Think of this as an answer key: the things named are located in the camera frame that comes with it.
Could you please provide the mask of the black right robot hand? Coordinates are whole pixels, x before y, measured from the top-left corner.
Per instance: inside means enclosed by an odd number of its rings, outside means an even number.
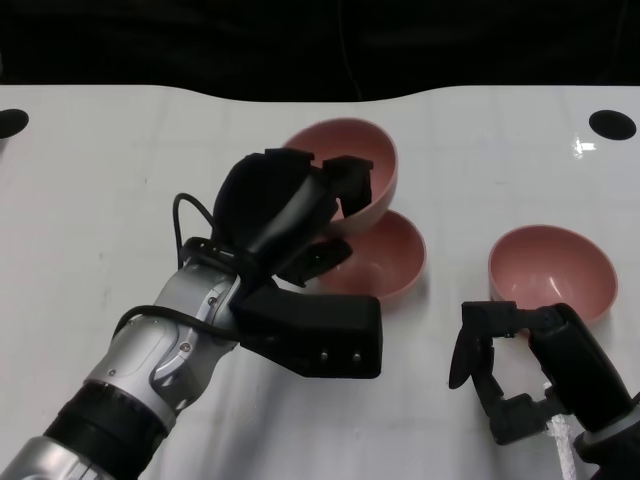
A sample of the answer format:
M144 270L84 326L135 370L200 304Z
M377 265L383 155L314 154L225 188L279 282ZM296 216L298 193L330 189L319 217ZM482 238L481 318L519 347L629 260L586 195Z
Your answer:
M449 387L473 381L497 444L540 433L559 414L574 415L587 431L597 432L632 412L634 403L620 375L568 305L526 310L510 301L472 301L463 303L461 311ZM540 401L526 393L505 398L493 376L493 340L522 330L529 332L528 346L551 382Z

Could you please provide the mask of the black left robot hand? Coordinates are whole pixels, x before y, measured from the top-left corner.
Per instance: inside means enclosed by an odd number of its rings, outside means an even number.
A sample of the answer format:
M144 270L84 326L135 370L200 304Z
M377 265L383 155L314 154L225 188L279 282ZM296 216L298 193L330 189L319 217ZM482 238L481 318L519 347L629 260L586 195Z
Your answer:
M252 153L225 179L213 208L213 238L254 280L277 276L297 286L352 254L327 229L372 201L372 161L339 156L313 163L311 152L278 148Z

